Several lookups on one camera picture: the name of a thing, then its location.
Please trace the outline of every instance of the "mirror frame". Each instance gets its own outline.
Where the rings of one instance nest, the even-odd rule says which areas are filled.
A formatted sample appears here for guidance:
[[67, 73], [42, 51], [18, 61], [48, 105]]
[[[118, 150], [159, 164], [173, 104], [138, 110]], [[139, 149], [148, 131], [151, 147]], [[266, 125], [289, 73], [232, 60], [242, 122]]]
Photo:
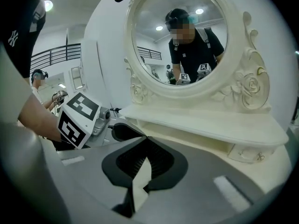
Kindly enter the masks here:
[[212, 94], [223, 87], [239, 66], [247, 42], [244, 22], [236, 6], [230, 0], [214, 0], [223, 13], [228, 31], [227, 46], [221, 64], [218, 65], [208, 77], [196, 83], [175, 86], [167, 85], [153, 79], [141, 66], [142, 60], [140, 56], [136, 54], [135, 15], [140, 12], [145, 1], [146, 0], [131, 0], [127, 10], [124, 41], [128, 58], [127, 62], [131, 67], [132, 74], [135, 74], [140, 82], [153, 93], [174, 99], [202, 97]]

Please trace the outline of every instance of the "black t-shirt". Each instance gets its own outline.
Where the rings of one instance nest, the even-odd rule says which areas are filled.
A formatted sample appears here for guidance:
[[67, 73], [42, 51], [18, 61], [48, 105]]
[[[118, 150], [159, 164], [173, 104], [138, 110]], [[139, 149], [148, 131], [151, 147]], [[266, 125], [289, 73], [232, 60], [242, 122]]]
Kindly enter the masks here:
[[216, 35], [209, 29], [205, 29], [211, 48], [208, 48], [200, 34], [196, 30], [195, 39], [190, 44], [180, 44], [178, 50], [175, 50], [173, 39], [169, 42], [171, 62], [173, 64], [182, 64], [184, 72], [190, 77], [191, 83], [195, 82], [198, 77], [197, 70], [201, 64], [209, 63], [214, 70], [217, 61], [215, 56], [224, 52], [224, 48]]
[[1, 0], [0, 40], [16, 69], [24, 78], [30, 76], [33, 47], [46, 21], [43, 0]]

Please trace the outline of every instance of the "carved rose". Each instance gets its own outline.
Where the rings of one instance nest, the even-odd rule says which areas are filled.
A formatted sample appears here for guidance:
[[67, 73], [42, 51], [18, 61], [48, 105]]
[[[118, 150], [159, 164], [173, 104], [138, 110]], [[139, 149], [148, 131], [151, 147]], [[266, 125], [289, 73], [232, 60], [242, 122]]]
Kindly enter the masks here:
[[144, 93], [140, 86], [136, 86], [135, 84], [131, 85], [131, 94], [132, 98], [135, 102], [141, 104], [144, 100]]
[[256, 76], [253, 73], [244, 75], [242, 71], [237, 71], [235, 80], [235, 84], [222, 88], [212, 99], [224, 101], [227, 106], [232, 106], [241, 97], [243, 105], [251, 110], [259, 109], [266, 103], [269, 95], [269, 77], [264, 68], [259, 67]]
[[253, 74], [247, 74], [241, 81], [242, 84], [242, 94], [251, 96], [258, 93], [261, 90], [261, 86], [258, 80]]

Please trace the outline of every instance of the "person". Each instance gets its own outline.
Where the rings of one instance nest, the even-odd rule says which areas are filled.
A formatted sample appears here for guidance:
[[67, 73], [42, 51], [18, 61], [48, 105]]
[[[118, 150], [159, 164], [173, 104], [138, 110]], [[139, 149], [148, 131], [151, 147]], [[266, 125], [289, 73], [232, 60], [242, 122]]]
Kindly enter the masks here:
[[171, 69], [170, 65], [167, 65], [166, 69], [167, 69], [166, 70], [166, 76], [168, 78], [169, 83], [175, 85], [176, 84], [176, 79], [173, 75], [173, 69]]
[[189, 14], [179, 8], [166, 15], [165, 24], [173, 36], [169, 42], [169, 50], [177, 81], [181, 73], [181, 64], [184, 72], [190, 77], [190, 83], [196, 82], [197, 70], [201, 64], [208, 63], [212, 70], [215, 69], [223, 57], [224, 48], [210, 29], [204, 29], [207, 36], [204, 41], [199, 30], [189, 21]]
[[32, 72], [31, 75], [31, 83], [32, 83], [32, 91], [33, 94], [36, 96], [36, 98], [38, 99], [38, 101], [49, 111], [51, 111], [56, 105], [57, 103], [54, 102], [55, 100], [57, 100], [59, 97], [64, 97], [67, 95], [67, 93], [65, 91], [60, 91], [58, 92], [56, 95], [54, 95], [53, 97], [51, 97], [51, 99], [49, 99], [46, 102], [42, 102], [41, 96], [38, 92], [38, 88], [43, 86], [45, 84], [45, 80], [46, 78], [48, 78], [48, 73], [47, 72], [43, 72], [41, 69], [36, 69]]
[[144, 60], [143, 56], [140, 56], [140, 58], [142, 59], [143, 63], [145, 64], [145, 60]]
[[0, 86], [11, 84], [0, 94], [1, 101], [10, 101], [2, 102], [0, 121], [19, 120], [37, 135], [61, 142], [64, 137], [56, 128], [57, 117], [45, 109], [29, 85], [33, 47], [46, 21], [44, 1], [13, 0], [13, 6], [0, 1], [6, 8], [1, 11], [5, 22], [0, 31]]

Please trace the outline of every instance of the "white paper strip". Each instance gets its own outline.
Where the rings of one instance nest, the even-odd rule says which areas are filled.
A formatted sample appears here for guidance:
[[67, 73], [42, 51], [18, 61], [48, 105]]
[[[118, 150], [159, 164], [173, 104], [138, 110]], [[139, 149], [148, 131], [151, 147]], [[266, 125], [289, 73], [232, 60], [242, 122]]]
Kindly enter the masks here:
[[225, 176], [216, 177], [214, 183], [225, 199], [237, 212], [243, 212], [250, 207], [250, 202], [230, 183]]
[[70, 164], [73, 164], [73, 163], [76, 163], [76, 162], [81, 162], [81, 161], [84, 161], [84, 160], [85, 160], [85, 158], [83, 156], [78, 156], [76, 158], [62, 160], [62, 163], [65, 166], [68, 166]]
[[133, 180], [133, 200], [135, 212], [137, 212], [148, 198], [144, 187], [151, 181], [151, 165], [148, 158], [143, 162], [139, 172]]

